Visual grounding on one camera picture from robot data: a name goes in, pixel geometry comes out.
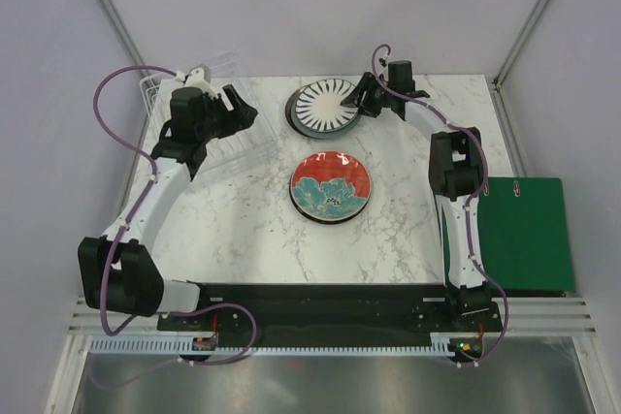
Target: black and white plate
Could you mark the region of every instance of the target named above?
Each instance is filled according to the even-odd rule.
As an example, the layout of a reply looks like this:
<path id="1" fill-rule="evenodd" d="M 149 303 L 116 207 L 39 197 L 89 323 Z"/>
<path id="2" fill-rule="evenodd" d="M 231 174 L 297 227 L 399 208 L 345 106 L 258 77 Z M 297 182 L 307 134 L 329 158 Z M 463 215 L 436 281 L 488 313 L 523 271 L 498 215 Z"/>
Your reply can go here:
<path id="1" fill-rule="evenodd" d="M 354 87 L 352 82 L 339 78 L 316 81 L 301 90 L 292 111 L 297 120 L 313 132 L 342 130 L 357 121 L 357 109 L 341 106 L 341 101 Z"/>

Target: table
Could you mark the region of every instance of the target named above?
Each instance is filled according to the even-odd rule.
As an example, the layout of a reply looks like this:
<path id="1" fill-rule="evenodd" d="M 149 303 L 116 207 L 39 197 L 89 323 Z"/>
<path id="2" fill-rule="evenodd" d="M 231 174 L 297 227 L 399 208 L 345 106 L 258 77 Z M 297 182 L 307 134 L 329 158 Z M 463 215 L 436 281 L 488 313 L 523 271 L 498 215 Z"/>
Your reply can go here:
<path id="1" fill-rule="evenodd" d="M 286 123 L 284 104 L 300 86 L 320 78 L 250 79 L 277 133 L 278 156 L 224 180 L 210 181 L 209 173 L 197 176 L 192 189 L 173 206 L 152 251 L 165 278 L 220 283 L 443 282 L 427 181 L 429 142 L 390 111 L 377 119 L 363 117 L 338 140 L 301 137 Z M 513 175 L 484 76 L 415 79 L 451 121 L 480 130 L 490 175 Z M 150 151 L 154 144 L 149 132 L 143 148 Z M 288 182 L 297 164 L 322 150 L 353 155 L 373 179 L 369 204 L 343 224 L 314 223 L 289 199 Z M 147 163 L 141 160 L 130 199 L 147 174 Z"/>

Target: white wall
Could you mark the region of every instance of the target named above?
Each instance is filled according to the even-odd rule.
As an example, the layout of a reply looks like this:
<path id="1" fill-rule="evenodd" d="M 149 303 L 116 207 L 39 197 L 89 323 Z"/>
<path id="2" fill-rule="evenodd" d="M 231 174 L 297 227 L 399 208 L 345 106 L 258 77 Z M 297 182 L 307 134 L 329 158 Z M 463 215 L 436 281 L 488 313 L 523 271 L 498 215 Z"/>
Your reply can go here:
<path id="1" fill-rule="evenodd" d="M 114 0 L 138 49 L 174 66 L 235 50 L 251 75 L 346 75 L 389 42 L 417 73 L 495 74 L 536 0 Z"/>
<path id="2" fill-rule="evenodd" d="M 530 175 L 564 183 L 579 289 L 621 387 L 621 0 L 552 0 L 509 73 Z"/>
<path id="3" fill-rule="evenodd" d="M 77 247 L 114 216 L 130 164 L 91 110 L 128 64 L 94 0 L 0 0 L 0 411 L 42 412 L 81 290 Z M 137 77 L 104 114 L 137 139 Z"/>

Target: marble table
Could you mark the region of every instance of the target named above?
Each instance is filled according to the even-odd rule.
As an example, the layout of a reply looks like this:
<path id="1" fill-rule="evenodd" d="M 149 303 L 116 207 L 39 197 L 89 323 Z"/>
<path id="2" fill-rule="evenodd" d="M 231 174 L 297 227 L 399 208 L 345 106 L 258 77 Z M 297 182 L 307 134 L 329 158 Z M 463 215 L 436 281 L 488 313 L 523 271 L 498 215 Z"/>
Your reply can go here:
<path id="1" fill-rule="evenodd" d="M 209 173 L 196 178 L 198 189 L 181 194 L 152 251 L 164 277 L 218 283 L 442 282 L 438 225 L 427 181 L 429 142 L 390 111 L 377 119 L 363 117 L 338 140 L 301 137 L 286 123 L 284 104 L 301 85 L 318 79 L 250 79 L 277 133 L 278 156 L 227 179 L 211 182 Z M 415 79 L 453 122 L 480 130 L 490 175 L 513 175 L 484 76 Z M 151 133 L 143 148 L 150 151 L 153 145 Z M 306 156 L 330 149 L 361 160 L 374 191 L 360 215 L 327 226 L 295 209 L 288 182 Z M 130 200 L 147 173 L 141 160 Z"/>

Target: white marble surface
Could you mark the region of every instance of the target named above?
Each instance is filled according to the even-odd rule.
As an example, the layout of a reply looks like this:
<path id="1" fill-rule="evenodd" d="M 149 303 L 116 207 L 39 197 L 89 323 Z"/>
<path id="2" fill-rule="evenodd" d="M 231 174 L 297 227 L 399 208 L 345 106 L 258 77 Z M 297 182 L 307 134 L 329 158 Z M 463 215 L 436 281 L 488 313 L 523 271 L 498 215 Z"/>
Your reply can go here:
<path id="1" fill-rule="evenodd" d="M 490 175 L 511 176 L 507 149 L 483 76 L 415 77 L 451 121 L 481 131 Z M 286 123 L 283 107 L 317 77 L 251 79 L 278 136 L 275 160 L 225 180 L 197 176 L 164 222 L 152 251 L 163 276 L 228 283 L 429 283 L 442 281 L 437 221 L 427 182 L 429 142 L 390 111 L 363 117 L 341 139 L 312 141 Z M 357 82 L 356 77 L 349 77 Z M 151 136 L 144 148 L 153 146 Z M 365 210 L 340 225 L 303 217 L 288 181 L 321 150 L 363 161 L 374 191 Z M 132 194 L 142 187 L 141 161 Z"/>

